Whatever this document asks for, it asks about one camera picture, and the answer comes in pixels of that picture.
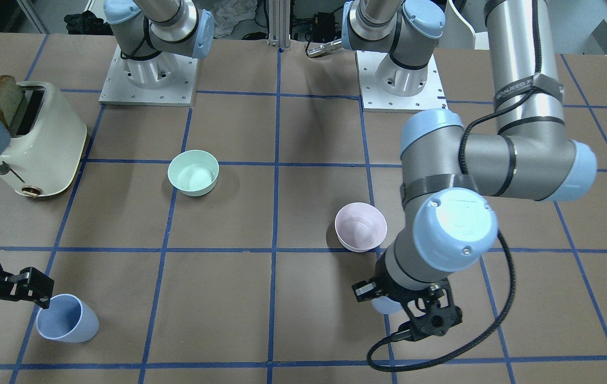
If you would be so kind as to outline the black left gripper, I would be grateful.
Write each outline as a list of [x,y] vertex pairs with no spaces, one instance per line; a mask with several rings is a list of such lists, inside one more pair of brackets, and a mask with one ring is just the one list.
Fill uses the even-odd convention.
[[[378,297],[374,281],[353,284],[357,303]],[[401,340],[418,342],[432,335],[442,337],[453,326],[462,323],[462,311],[454,304],[450,282],[441,279],[421,290],[401,289],[401,306],[409,320],[401,325]]]

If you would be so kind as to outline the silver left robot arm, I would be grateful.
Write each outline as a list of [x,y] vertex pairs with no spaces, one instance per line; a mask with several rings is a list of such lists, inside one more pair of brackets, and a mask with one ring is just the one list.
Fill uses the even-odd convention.
[[426,109],[406,121],[404,228],[374,277],[353,286],[357,301],[389,313],[401,305],[408,315],[382,345],[443,336],[460,323],[448,276],[476,264],[498,238],[486,197],[575,200],[596,177],[592,150],[566,134],[547,2],[488,1],[483,14],[493,112],[469,125],[449,109]]

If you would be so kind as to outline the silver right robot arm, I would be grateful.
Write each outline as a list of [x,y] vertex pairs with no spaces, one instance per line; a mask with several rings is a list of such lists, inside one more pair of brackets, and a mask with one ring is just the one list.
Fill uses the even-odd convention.
[[[119,55],[109,69],[101,101],[190,105],[191,62],[206,58],[213,15],[192,1],[106,1],[107,22]],[[18,194],[50,197],[72,183],[88,128],[56,86],[0,76],[0,178]],[[0,300],[28,301],[46,310],[54,280],[35,267],[13,274],[0,262]]]

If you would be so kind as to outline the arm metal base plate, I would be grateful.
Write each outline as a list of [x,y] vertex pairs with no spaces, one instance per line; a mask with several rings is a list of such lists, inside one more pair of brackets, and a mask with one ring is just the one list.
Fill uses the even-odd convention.
[[192,107],[199,59],[161,53],[147,61],[114,51],[100,92],[102,105]]
[[398,67],[388,53],[356,51],[358,80],[364,111],[416,113],[447,109],[435,56],[425,68]]

